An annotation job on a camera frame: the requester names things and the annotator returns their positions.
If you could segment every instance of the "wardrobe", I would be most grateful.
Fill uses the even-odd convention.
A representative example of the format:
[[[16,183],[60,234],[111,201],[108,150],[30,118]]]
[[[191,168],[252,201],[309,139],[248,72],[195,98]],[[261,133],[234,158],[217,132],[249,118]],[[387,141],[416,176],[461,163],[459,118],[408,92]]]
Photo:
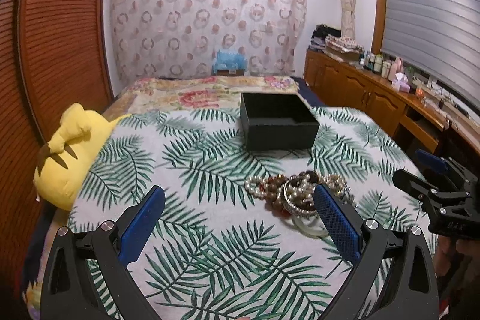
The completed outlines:
[[[38,150],[72,103],[103,112],[113,100],[102,3],[0,0],[1,308],[19,297],[16,283],[40,214],[32,184]]]

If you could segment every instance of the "blue gripper pad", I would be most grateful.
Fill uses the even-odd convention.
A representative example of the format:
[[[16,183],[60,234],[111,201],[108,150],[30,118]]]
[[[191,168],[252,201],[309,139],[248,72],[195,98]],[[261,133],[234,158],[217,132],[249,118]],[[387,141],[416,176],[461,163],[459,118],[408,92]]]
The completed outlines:
[[[448,164],[444,160],[424,150],[416,150],[415,155],[417,156],[417,159],[420,161],[420,163],[430,167],[437,174],[440,174],[440,175],[448,174]]]
[[[313,202],[341,257],[356,265],[361,257],[361,238],[324,185],[315,188]]]
[[[150,234],[165,209],[165,192],[160,186],[156,186],[154,191],[151,194],[149,193],[149,195],[150,197],[148,197],[140,210],[138,210],[134,219],[122,235],[118,260],[120,260],[120,263],[124,267],[138,260],[143,247],[145,247]]]

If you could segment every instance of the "metal bolt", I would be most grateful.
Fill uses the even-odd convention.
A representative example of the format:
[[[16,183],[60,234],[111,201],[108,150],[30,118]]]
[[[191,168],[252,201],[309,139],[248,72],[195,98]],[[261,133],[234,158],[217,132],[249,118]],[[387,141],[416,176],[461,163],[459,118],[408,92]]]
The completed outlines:
[[[108,220],[102,223],[102,229],[104,231],[109,231],[110,229],[113,228],[114,225],[115,223],[113,221]]]
[[[411,230],[412,230],[412,234],[416,236],[420,236],[422,234],[422,229],[419,226],[412,226]]]
[[[65,226],[61,226],[57,231],[58,236],[65,236],[67,233],[68,233],[68,228]]]
[[[378,228],[378,222],[376,222],[375,220],[367,220],[365,225],[368,226],[370,229]]]

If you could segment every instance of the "black box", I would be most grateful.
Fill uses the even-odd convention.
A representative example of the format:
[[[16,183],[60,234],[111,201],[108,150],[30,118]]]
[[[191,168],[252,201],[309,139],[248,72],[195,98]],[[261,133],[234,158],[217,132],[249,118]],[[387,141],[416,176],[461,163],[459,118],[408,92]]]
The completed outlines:
[[[240,119],[249,151],[311,148],[319,123],[296,94],[242,93]]]

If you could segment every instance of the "window blind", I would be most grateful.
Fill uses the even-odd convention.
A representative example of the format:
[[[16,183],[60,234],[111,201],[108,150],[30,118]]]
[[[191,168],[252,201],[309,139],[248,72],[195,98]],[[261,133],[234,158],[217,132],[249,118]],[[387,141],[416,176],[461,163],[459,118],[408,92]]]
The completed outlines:
[[[479,0],[387,0],[382,52],[430,73],[480,108]]]

